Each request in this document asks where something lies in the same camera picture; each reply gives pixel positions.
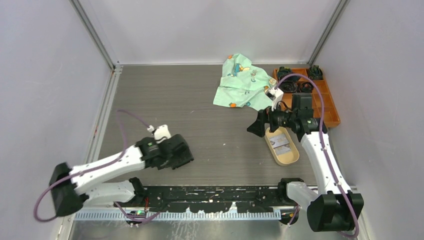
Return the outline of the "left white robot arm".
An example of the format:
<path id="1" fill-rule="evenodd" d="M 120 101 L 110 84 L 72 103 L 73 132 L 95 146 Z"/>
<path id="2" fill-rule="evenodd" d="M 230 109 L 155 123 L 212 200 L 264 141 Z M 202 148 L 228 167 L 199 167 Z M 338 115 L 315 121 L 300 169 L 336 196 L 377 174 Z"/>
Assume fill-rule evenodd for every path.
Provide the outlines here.
<path id="1" fill-rule="evenodd" d="M 63 162 L 54 168 L 49 182 L 55 215 L 66 217 L 84 206 L 113 202 L 141 206 L 147 194 L 138 178 L 110 180 L 146 168 L 175 170 L 193 160 L 187 141 L 176 134 L 160 140 L 144 137 L 122 152 L 88 164 L 69 167 Z"/>

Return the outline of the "beige oval tray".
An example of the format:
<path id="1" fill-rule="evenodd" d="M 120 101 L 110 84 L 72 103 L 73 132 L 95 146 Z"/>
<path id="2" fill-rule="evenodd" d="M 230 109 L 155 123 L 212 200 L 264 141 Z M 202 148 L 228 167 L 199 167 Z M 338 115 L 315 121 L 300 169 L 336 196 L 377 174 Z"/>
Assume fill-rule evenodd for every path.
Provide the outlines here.
<path id="1" fill-rule="evenodd" d="M 271 151 L 271 154 L 272 154 L 275 162 L 280 166 L 288 166 L 288 165 L 291 165 L 291 164 L 297 162 L 298 159 L 300 158 L 300 153 L 299 153 L 294 141 L 292 140 L 289 132 L 287 131 L 287 129 L 284 128 L 284 127 L 279 127 L 275 132 L 269 132 L 269 130 L 270 130 L 269 127 L 265 130 L 264 139 L 265 139 L 265 141 L 266 141 L 266 143 L 267 143 L 267 145 L 268 145 L 268 147 Z M 272 137 L 272 136 L 280 135 L 280 134 L 286 135 L 287 139 L 289 140 L 291 152 L 286 153 L 286 154 L 282 154 L 282 155 L 276 155 L 274 148 L 272 148 L 272 146 L 270 144 L 269 138 Z"/>

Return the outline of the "orange compartment tray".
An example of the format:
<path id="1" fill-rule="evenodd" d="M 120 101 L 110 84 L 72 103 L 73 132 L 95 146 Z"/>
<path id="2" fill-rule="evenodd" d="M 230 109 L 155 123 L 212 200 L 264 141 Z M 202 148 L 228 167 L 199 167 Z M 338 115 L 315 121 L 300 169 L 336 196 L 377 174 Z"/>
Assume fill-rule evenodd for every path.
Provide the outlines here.
<path id="1" fill-rule="evenodd" d="M 324 123 L 327 128 L 335 128 L 340 123 L 340 117 L 338 115 L 334 100 L 331 95 L 331 91 L 328 87 L 327 81 L 324 76 L 321 79 L 318 79 L 315 74 L 313 74 L 308 67 L 304 68 L 292 68 L 291 71 L 296 74 L 302 74 L 308 76 L 309 79 L 313 80 L 316 87 L 312 90 L 312 108 L 314 110 L 314 117 L 321 117 L 321 100 L 318 94 L 320 91 L 323 102 L 324 102 Z"/>

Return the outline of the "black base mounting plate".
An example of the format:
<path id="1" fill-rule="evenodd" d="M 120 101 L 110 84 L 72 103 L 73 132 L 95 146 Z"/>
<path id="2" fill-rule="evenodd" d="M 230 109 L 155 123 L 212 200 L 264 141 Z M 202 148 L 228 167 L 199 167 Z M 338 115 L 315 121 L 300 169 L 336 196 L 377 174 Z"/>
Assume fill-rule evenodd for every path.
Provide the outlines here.
<path id="1" fill-rule="evenodd" d="M 146 208 L 152 212 L 270 213 L 279 207 L 295 207 L 281 186 L 146 186 L 141 194 L 121 207 Z"/>

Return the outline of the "silver VIP card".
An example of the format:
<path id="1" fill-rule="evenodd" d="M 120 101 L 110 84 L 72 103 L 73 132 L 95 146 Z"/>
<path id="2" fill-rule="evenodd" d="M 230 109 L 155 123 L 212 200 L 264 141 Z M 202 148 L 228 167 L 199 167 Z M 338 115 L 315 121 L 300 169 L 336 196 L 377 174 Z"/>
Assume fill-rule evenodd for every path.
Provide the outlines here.
<path id="1" fill-rule="evenodd" d="M 290 148 L 289 144 L 284 144 L 284 145 L 280 145 L 278 147 L 275 147 L 274 151 L 275 151 L 275 154 L 277 156 L 280 156 L 280 155 L 284 155 L 284 154 L 291 152 L 291 148 Z"/>

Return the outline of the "green cartoon print cloth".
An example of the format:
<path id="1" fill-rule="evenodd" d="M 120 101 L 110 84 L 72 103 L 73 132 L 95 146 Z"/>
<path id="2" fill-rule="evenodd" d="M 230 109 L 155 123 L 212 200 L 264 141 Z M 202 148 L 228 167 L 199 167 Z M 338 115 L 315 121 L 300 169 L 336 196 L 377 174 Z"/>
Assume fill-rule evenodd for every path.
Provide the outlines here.
<path id="1" fill-rule="evenodd" d="M 246 56 L 237 53 L 228 56 L 222 65 L 222 76 L 213 104 L 226 108 L 250 107 L 256 111 L 272 105 L 266 95 L 277 81 L 267 72 L 252 65 Z"/>

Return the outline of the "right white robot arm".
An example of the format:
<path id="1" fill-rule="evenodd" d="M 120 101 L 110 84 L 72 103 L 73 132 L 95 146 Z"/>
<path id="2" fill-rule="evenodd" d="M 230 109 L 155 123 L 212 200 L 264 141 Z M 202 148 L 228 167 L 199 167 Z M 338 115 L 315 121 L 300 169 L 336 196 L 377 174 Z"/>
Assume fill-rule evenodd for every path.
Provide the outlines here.
<path id="1" fill-rule="evenodd" d="M 329 143 L 323 120 L 314 116 L 310 93 L 294 93 L 291 108 L 280 106 L 283 92 L 269 88 L 265 91 L 272 100 L 271 106 L 257 112 L 257 118 L 247 131 L 266 139 L 274 159 L 288 165 L 289 159 L 298 157 L 291 150 L 287 134 L 290 129 L 304 148 L 315 175 L 317 190 L 300 179 L 282 179 L 277 198 L 283 205 L 295 202 L 305 209 L 307 221 L 314 232 L 339 232 L 355 238 L 359 234 L 358 218 L 364 206 L 361 194 L 354 193 L 340 172 Z"/>

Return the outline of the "white VIP card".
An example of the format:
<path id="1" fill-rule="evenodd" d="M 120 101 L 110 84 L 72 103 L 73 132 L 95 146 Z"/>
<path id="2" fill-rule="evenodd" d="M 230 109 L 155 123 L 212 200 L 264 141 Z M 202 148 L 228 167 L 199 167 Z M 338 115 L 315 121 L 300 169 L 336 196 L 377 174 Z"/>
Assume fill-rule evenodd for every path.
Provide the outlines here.
<path id="1" fill-rule="evenodd" d="M 271 136 L 269 138 L 269 142 L 270 142 L 271 147 L 273 149 L 284 146 L 284 145 L 288 145 L 290 143 L 290 141 L 287 139 L 287 137 L 284 133 L 279 134 L 279 135 L 275 135 L 275 136 Z"/>

